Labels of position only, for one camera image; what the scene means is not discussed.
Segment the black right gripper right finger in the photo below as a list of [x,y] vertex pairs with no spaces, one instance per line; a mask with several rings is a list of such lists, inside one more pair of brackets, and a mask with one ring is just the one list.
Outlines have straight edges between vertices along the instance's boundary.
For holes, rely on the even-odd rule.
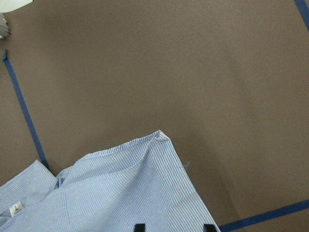
[[213,224],[204,224],[203,232],[217,232],[217,229]]

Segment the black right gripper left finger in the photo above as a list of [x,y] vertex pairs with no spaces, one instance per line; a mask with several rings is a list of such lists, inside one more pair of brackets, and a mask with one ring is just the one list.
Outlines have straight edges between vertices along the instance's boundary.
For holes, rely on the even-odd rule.
[[145,224],[135,224],[134,232],[145,232],[146,226]]

